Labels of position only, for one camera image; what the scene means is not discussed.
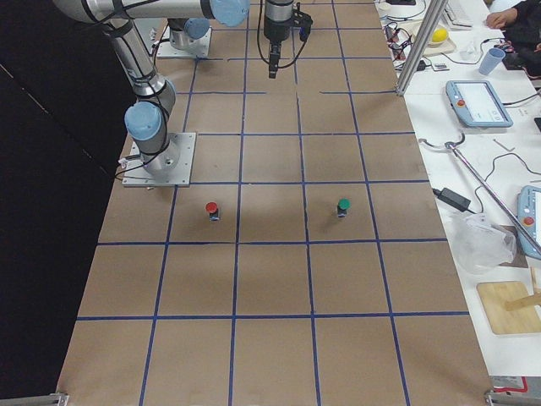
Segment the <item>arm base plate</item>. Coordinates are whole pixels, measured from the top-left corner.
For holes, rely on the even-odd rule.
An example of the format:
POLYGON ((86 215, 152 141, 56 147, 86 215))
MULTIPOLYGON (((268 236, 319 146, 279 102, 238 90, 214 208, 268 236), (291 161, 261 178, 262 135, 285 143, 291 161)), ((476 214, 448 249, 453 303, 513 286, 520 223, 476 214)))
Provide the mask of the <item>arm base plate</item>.
POLYGON ((210 52, 212 29, 209 28, 204 36, 192 39, 183 31, 170 35, 167 28, 162 43, 157 48, 156 56, 160 59, 207 59, 210 52))
MULTIPOLYGON (((139 148, 133 141, 130 154, 135 159, 126 162, 122 173, 124 187, 189 187, 193 167, 196 133, 168 133, 168 147, 152 162, 143 167, 139 148)), ((144 162, 150 160, 145 156, 144 162)))

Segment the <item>person's hand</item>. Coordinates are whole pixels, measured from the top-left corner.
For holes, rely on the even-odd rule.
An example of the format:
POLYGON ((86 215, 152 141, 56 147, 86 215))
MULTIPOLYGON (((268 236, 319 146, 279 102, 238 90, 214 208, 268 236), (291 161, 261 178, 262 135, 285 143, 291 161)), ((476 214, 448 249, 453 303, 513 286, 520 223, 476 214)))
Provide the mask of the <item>person's hand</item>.
POLYGON ((501 30, 513 25, 516 19, 517 10, 515 8, 508 8, 504 11, 489 14, 485 20, 485 24, 490 29, 501 30))

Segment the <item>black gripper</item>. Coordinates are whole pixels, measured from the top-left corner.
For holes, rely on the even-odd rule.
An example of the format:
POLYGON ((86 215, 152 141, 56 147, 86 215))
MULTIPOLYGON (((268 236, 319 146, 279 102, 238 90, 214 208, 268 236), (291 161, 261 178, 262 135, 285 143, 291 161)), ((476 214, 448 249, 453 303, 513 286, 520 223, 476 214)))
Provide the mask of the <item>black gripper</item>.
POLYGON ((293 1, 266 0, 264 35, 269 44, 269 78, 274 79, 281 59, 281 42, 290 34, 293 1))

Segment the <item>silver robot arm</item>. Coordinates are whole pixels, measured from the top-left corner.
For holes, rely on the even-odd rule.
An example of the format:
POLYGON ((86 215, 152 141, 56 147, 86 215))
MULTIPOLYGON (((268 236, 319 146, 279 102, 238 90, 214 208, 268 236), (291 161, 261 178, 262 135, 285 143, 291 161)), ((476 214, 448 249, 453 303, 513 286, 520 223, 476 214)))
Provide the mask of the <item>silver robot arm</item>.
POLYGON ((180 149, 168 132, 176 96, 172 83, 161 75, 140 38, 135 19, 190 20, 235 27, 249 12, 249 1, 55 1, 74 21, 98 25, 112 43, 132 85, 137 102, 128 108, 124 122, 139 148, 139 169, 152 177, 165 177, 178 165, 180 149))
POLYGON ((169 42, 178 50, 185 50, 192 42, 203 38, 210 28, 205 18, 168 19, 169 42))

